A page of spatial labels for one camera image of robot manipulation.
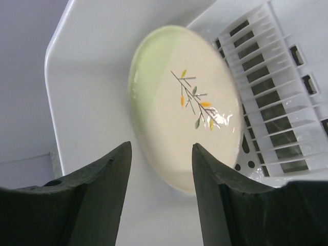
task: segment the gray surface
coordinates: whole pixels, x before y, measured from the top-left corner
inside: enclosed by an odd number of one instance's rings
[[[49,153],[46,48],[67,0],[0,2],[0,162]]]
[[[0,187],[43,186],[54,178],[49,155],[0,163]]]

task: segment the dish rack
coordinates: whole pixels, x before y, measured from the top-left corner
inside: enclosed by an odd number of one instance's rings
[[[243,104],[235,169],[273,187],[328,179],[328,36],[320,21],[325,13],[307,8],[303,1],[295,11],[300,23],[293,25],[276,16],[274,1],[265,2],[208,38],[230,68]]]

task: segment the floral design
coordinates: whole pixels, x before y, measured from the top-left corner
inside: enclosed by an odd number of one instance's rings
[[[190,91],[188,89],[188,87],[192,88],[191,84],[189,83],[189,80],[196,79],[196,77],[185,77],[185,75],[187,73],[186,69],[182,72],[180,78],[178,78],[172,71],[171,71],[171,73],[176,78],[176,80],[180,83],[180,86],[181,86],[181,98],[180,98],[181,106],[186,108],[188,105],[190,105],[194,115],[196,115],[194,105],[192,104],[192,102],[194,101],[194,102],[197,103],[197,106],[199,108],[199,118],[196,120],[195,129],[199,128],[200,119],[205,121],[204,113],[207,114],[210,117],[209,127],[210,127],[211,131],[213,130],[214,124],[217,125],[218,128],[220,128],[219,124],[217,123],[217,121],[214,118],[214,116],[216,114],[216,110],[214,108],[209,108],[212,104],[208,101],[202,101],[201,100],[201,97],[207,96],[207,93],[197,94],[197,86],[194,86],[192,91]]]

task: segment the round hole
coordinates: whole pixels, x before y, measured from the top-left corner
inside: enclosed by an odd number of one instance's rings
[[[248,162],[248,166],[250,167],[250,168],[255,168],[255,163],[253,162],[253,161],[249,161]]]
[[[236,164],[235,169],[236,169],[237,171],[240,171],[240,165],[239,165],[239,164]]]
[[[59,184],[61,184],[62,182],[60,180],[52,180],[48,183],[46,183],[44,186],[57,186]]]

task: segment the yellow leaf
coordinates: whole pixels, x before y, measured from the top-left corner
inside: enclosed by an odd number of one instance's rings
[[[181,96],[181,107],[183,107],[183,105],[185,104],[185,98],[183,96]]]
[[[213,130],[213,120],[210,119],[210,130],[212,131]]]
[[[202,105],[203,107],[209,107],[210,105],[212,105],[210,102],[208,102],[208,101],[202,101],[201,103],[200,103],[200,105]]]
[[[185,76],[186,72],[187,72],[187,70],[184,69],[184,71],[182,72],[181,78],[183,78]]]

